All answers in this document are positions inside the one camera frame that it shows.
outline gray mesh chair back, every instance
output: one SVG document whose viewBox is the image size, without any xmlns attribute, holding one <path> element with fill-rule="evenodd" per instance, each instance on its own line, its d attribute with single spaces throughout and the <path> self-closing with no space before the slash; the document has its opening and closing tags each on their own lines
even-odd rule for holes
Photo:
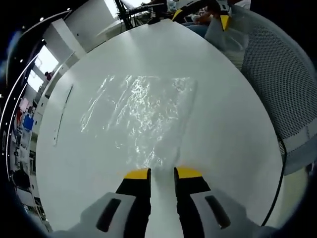
<svg viewBox="0 0 317 238">
<path fill-rule="evenodd" d="M 317 78 L 307 54 L 274 23 L 239 6 L 226 32 L 211 22 L 205 38 L 241 70 L 285 144 L 285 174 L 315 161 Z"/>
</svg>

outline wall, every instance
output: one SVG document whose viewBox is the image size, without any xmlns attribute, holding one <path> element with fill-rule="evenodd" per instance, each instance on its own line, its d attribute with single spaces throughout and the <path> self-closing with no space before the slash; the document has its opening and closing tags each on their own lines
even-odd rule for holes
<svg viewBox="0 0 317 238">
<path fill-rule="evenodd" d="M 59 33 L 63 41 L 68 45 L 68 47 L 75 52 L 78 58 L 82 58 L 86 55 L 86 51 L 80 45 L 78 40 L 74 37 L 73 33 L 70 31 L 63 19 L 58 19 L 52 22 L 53 27 Z"/>
<path fill-rule="evenodd" d="M 115 20 L 104 0 L 89 0 L 74 11 L 65 22 L 81 46 L 89 51 L 97 44 L 96 35 Z"/>
<path fill-rule="evenodd" d="M 43 38 L 46 41 L 46 47 L 59 63 L 65 62 L 73 53 L 52 25 L 48 27 Z"/>
<path fill-rule="evenodd" d="M 25 89 L 24 98 L 29 101 L 29 105 L 32 105 L 33 99 L 35 99 L 37 92 L 28 84 Z"/>
</svg>

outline person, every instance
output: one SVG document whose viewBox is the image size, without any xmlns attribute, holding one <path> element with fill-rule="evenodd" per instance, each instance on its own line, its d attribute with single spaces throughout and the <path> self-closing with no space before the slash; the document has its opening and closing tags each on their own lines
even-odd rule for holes
<svg viewBox="0 0 317 238">
<path fill-rule="evenodd" d="M 52 72 L 51 73 L 48 73 L 48 72 L 45 72 L 45 77 L 48 81 L 50 81 L 52 79 Z"/>
<path fill-rule="evenodd" d="M 251 0 L 241 0 L 235 3 L 246 9 L 250 9 Z M 182 25 L 197 33 L 201 37 L 205 37 L 209 24 L 213 18 L 220 18 L 220 6 L 217 1 L 212 0 L 208 6 L 201 10 L 203 13 L 200 16 L 194 18 L 194 22 L 186 22 Z"/>
</svg>

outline cable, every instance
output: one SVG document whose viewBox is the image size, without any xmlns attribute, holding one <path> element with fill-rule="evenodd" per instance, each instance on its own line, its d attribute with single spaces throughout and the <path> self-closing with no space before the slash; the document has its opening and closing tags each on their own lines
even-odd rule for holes
<svg viewBox="0 0 317 238">
<path fill-rule="evenodd" d="M 136 14 L 133 15 L 133 23 L 134 23 L 134 27 L 137 27 L 137 24 L 135 22 L 135 18 L 136 18 Z"/>
<path fill-rule="evenodd" d="M 132 24 L 132 22 L 131 22 L 131 16 L 129 16 L 127 20 Z"/>
<path fill-rule="evenodd" d="M 144 11 L 148 11 L 149 13 L 156 14 L 156 12 L 154 12 L 152 8 L 145 9 Z M 165 14 L 165 15 L 169 15 L 170 14 L 170 12 L 165 12 L 165 11 L 161 11 L 160 13 L 161 14 Z"/>
<path fill-rule="evenodd" d="M 134 27 L 135 27 L 134 16 L 131 16 L 131 18 L 132 18 L 132 20 L 133 20 L 133 21 L 131 21 L 131 23 L 132 23 L 132 26 L 133 26 L 133 28 L 134 28 Z"/>
<path fill-rule="evenodd" d="M 269 217 L 271 216 L 272 214 L 272 211 L 275 207 L 275 204 L 276 204 L 276 201 L 277 201 L 277 198 L 278 198 L 278 195 L 279 195 L 279 192 L 280 192 L 280 189 L 281 189 L 281 186 L 282 186 L 282 181 L 283 181 L 283 177 L 284 177 L 284 171 L 285 171 L 285 164 L 286 164 L 286 159 L 287 159 L 287 151 L 286 151 L 286 147 L 285 147 L 285 144 L 283 142 L 283 139 L 278 135 L 278 133 L 276 133 L 276 137 L 277 137 L 277 140 L 278 140 L 278 143 L 279 143 L 279 146 L 280 148 L 282 147 L 283 151 L 284 151 L 284 156 L 282 155 L 282 170 L 281 170 L 281 175 L 280 175 L 280 178 L 279 178 L 279 182 L 278 182 L 278 186 L 277 186 L 277 190 L 276 190 L 276 193 L 275 193 L 275 197 L 273 199 L 273 202 L 272 202 L 272 205 L 271 205 L 271 208 L 269 209 L 263 223 L 262 223 L 262 227 L 266 225 Z"/>
<path fill-rule="evenodd" d="M 135 22 L 135 26 L 139 26 L 139 23 L 138 23 L 138 14 L 135 14 L 134 22 Z"/>
<path fill-rule="evenodd" d="M 120 34 L 122 33 L 122 20 L 120 20 L 121 26 L 120 26 Z"/>
</svg>

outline clear plastic sheet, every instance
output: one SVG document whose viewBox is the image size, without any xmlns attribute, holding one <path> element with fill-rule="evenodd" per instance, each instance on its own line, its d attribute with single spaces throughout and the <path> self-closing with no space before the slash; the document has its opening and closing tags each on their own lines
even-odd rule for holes
<svg viewBox="0 0 317 238">
<path fill-rule="evenodd" d="M 98 133 L 113 135 L 114 146 L 124 150 L 127 164 L 136 168 L 173 168 L 195 100 L 197 82 L 189 77 L 163 79 L 132 75 L 127 75 L 123 82 L 119 80 L 108 76 L 100 85 L 81 118 L 81 132 L 95 128 L 90 127 L 94 110 L 107 108 L 103 129 L 96 131 L 96 136 Z"/>
</svg>

